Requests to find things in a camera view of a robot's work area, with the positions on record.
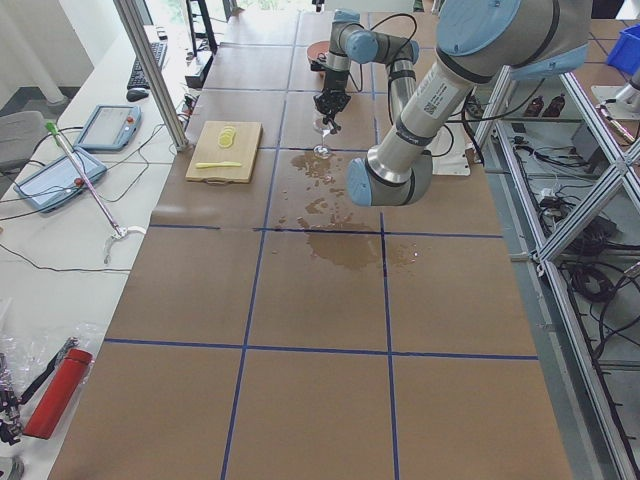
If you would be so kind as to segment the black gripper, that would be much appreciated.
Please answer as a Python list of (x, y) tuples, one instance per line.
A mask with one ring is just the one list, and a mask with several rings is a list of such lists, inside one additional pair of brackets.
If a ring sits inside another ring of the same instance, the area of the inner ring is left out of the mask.
[(342, 112), (346, 109), (350, 96), (346, 94), (349, 72), (327, 69), (321, 94), (313, 97), (314, 106), (319, 115), (321, 127), (330, 125), (330, 133), (337, 134), (342, 126), (339, 123)]

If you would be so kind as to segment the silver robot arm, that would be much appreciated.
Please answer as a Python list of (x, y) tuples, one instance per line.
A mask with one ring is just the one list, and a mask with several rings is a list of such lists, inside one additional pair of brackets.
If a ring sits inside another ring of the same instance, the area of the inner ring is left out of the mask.
[(349, 163), (347, 190), (359, 206), (403, 206), (418, 201), (432, 178), (427, 147), (471, 90), (505, 66), (514, 78), (555, 76), (575, 70), (587, 56), (589, 1), (447, 1), (436, 29), (435, 61), (422, 80), (413, 65), (415, 41), (364, 28), (359, 13), (338, 10), (316, 110), (331, 133), (350, 97), (352, 63), (388, 69), (393, 125), (382, 142)]

